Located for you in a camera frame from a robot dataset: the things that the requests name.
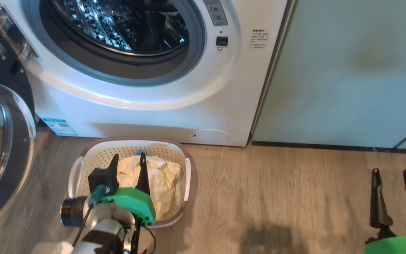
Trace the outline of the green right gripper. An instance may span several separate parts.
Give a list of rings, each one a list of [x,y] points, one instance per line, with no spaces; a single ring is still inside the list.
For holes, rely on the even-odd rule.
[[[403,170],[406,189],[406,169]],[[382,194],[382,178],[378,168],[371,174],[370,195],[370,226],[376,229],[385,229],[393,225],[393,219],[388,215],[385,198]],[[406,235],[400,237],[382,238],[367,243],[365,254],[406,254]]]

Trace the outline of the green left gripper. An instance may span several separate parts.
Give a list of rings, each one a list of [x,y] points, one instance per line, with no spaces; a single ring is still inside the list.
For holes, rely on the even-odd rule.
[[[119,154],[115,154],[108,166],[108,170],[117,171],[118,163]],[[140,218],[145,225],[153,225],[156,224],[156,210],[150,196],[148,166],[144,152],[140,153],[139,165],[140,174],[135,188],[119,188],[115,194],[103,197],[100,203],[114,203]]]

